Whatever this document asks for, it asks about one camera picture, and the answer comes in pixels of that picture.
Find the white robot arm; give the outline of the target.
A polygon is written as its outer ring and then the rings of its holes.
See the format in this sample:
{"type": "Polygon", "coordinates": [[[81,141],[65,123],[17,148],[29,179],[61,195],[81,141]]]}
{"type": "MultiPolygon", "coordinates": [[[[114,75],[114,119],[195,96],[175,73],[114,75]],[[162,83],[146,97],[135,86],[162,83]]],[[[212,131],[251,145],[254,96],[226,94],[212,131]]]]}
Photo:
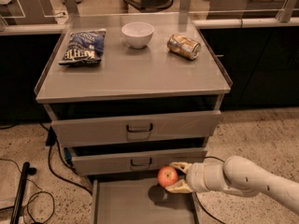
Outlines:
{"type": "Polygon", "coordinates": [[[184,179],[165,188],[171,193],[220,191],[240,197],[263,193],[299,215],[299,184],[246,158],[232,156],[223,163],[172,162],[170,166],[185,174],[184,179]]]}

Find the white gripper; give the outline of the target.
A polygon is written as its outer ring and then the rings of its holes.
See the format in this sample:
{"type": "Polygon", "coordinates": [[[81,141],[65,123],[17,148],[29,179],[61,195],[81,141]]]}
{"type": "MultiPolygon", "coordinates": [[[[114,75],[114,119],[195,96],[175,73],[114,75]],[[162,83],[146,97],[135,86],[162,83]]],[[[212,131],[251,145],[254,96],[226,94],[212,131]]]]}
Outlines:
{"type": "Polygon", "coordinates": [[[186,180],[181,179],[165,188],[170,193],[223,191],[226,188],[222,164],[171,162],[170,166],[187,173],[186,180]]]}

